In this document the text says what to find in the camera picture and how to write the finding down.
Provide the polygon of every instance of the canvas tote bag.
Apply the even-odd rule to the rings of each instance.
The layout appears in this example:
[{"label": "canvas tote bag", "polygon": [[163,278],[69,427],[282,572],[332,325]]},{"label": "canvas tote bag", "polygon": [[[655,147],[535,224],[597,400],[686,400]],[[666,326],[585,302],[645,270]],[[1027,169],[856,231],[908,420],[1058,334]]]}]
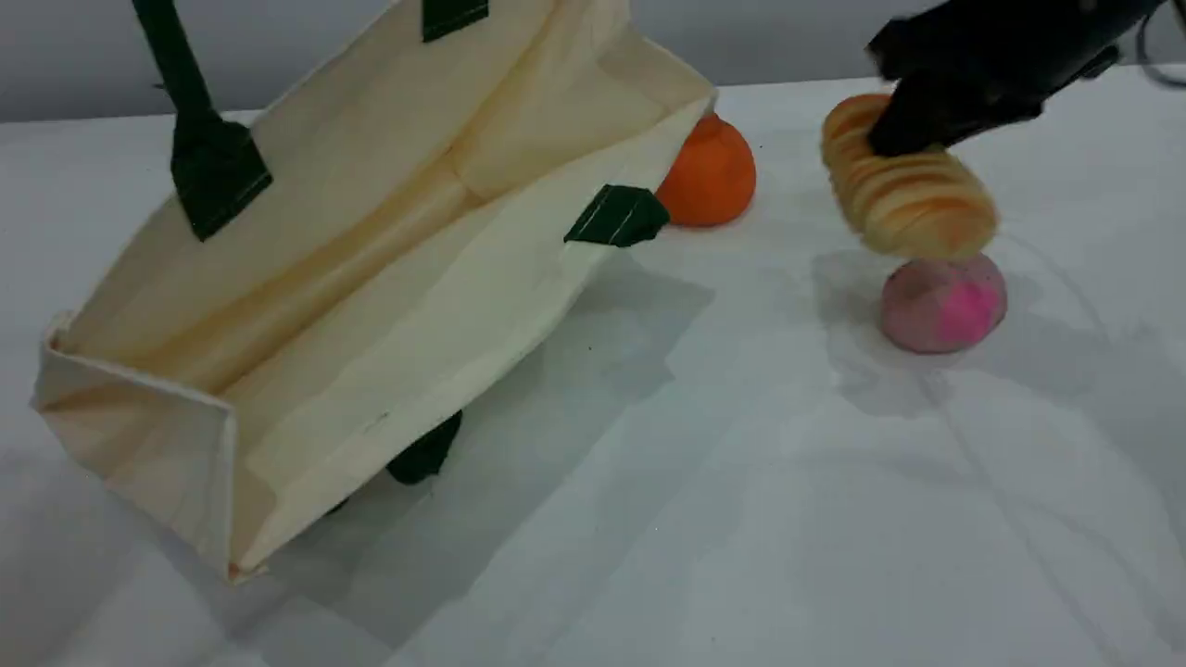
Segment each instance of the canvas tote bag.
[{"label": "canvas tote bag", "polygon": [[629,0],[403,0],[248,133],[211,110],[171,1],[136,4],[178,193],[52,323],[33,406],[231,580],[652,237],[715,99]]}]

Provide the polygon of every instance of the pink ball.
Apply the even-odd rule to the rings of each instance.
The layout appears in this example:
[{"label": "pink ball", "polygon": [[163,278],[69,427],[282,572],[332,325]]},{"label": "pink ball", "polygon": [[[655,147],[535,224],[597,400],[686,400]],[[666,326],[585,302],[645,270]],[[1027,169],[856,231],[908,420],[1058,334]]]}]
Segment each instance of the pink ball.
[{"label": "pink ball", "polygon": [[894,272],[881,291],[881,331],[922,355],[973,348],[1005,319],[1005,277],[993,260],[913,260]]}]

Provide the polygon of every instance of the orange fruit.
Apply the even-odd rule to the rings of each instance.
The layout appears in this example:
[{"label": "orange fruit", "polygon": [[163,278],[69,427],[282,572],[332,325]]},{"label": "orange fruit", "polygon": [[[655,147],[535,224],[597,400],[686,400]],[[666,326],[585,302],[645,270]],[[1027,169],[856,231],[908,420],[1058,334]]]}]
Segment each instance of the orange fruit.
[{"label": "orange fruit", "polygon": [[656,196],[672,224],[716,227],[750,208],[757,185],[750,144],[714,113],[696,123]]}]

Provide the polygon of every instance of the bread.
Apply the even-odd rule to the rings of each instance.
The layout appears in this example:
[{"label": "bread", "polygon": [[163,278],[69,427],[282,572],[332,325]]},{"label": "bread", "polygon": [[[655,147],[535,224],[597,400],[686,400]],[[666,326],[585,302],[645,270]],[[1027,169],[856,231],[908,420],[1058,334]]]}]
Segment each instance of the bread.
[{"label": "bread", "polygon": [[823,125],[823,161],[844,220],[872,250],[962,260],[993,240],[997,214],[980,180],[942,148],[881,158],[868,133],[890,103],[882,94],[841,102]]}]

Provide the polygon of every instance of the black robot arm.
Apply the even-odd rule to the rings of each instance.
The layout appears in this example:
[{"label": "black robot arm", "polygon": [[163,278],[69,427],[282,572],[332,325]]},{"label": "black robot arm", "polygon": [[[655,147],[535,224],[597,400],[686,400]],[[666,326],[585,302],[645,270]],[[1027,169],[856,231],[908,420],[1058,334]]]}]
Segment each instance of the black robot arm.
[{"label": "black robot arm", "polygon": [[1038,117],[1051,95],[1115,64],[1116,40],[1166,1],[948,0],[894,19],[868,46],[898,82],[869,144],[900,155]]}]

